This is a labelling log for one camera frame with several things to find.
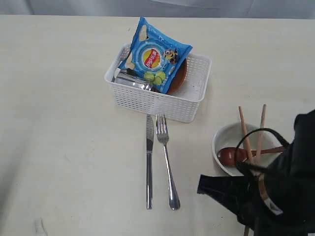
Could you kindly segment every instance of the chopsticks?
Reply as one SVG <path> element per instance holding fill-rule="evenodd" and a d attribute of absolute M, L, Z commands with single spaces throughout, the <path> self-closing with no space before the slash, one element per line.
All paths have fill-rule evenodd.
<path fill-rule="evenodd" d="M 262 106 L 260 128 L 263 128 L 265 125 L 266 106 L 267 106 L 266 104 L 264 104 Z M 244 121 L 244 114 L 242 111 L 242 107 L 238 107 L 238 110 L 240 113 L 243 134 L 245 136 L 245 135 L 247 135 L 247 128 L 246 128 L 245 121 Z M 261 148 L 262 148 L 262 136 L 263 136 L 263 131 L 260 131 L 259 136 L 258 136 L 257 151 L 256 151 L 256 161 L 257 162 L 260 160 L 260 153 L 261 153 Z M 249 159 L 251 164 L 254 164 L 254 159 L 252 157 L 252 149 L 251 149 L 250 139 L 248 137 L 245 139 L 245 146 L 246 146 L 246 150 L 247 150 L 248 159 Z M 244 236 L 248 236 L 249 232 L 250 232 L 250 228 L 248 226 L 245 226 Z"/>

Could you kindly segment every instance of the basket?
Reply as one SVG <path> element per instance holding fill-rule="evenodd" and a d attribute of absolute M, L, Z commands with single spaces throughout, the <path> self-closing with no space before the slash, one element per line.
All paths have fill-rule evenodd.
<path fill-rule="evenodd" d="M 116 105 L 150 115 L 165 114 L 167 119 L 184 123 L 192 122 L 206 92 L 211 60 L 190 53 L 184 82 L 172 95 L 167 95 L 112 82 L 117 67 L 129 54 L 129 47 L 130 44 L 125 44 L 121 48 L 105 74 Z"/>

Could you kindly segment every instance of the brown spoon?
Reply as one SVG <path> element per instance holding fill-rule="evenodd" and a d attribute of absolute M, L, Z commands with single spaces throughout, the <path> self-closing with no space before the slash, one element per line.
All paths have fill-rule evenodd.
<path fill-rule="evenodd" d="M 285 148 L 281 146 L 281 147 L 261 150 L 261 154 L 283 152 L 284 149 Z M 235 160 L 234 160 L 235 150 L 236 150 L 235 147 L 225 147 L 225 148 L 222 148 L 218 152 L 217 156 L 222 165 L 224 166 L 235 165 Z M 256 156 L 256 150 L 252 150 L 252 156 Z M 246 161 L 247 159 L 248 159 L 247 151 L 245 149 L 239 148 L 237 151 L 237 161 Z"/>

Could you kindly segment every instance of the chip bag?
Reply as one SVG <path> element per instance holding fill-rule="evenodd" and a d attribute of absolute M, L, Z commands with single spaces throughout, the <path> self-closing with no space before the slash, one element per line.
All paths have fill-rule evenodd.
<path fill-rule="evenodd" d="M 167 37 L 141 17 L 130 53 L 119 68 L 133 70 L 165 94 L 191 49 L 191 45 Z"/>

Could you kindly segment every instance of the fork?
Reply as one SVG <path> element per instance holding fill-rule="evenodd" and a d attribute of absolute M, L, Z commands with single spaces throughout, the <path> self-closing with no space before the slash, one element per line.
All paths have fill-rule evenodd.
<path fill-rule="evenodd" d="M 164 145 L 165 161 L 168 174 L 168 200 L 172 210 L 178 210 L 181 207 L 175 183 L 173 180 L 171 166 L 169 164 L 166 144 L 169 140 L 165 115 L 156 115 L 157 140 Z"/>

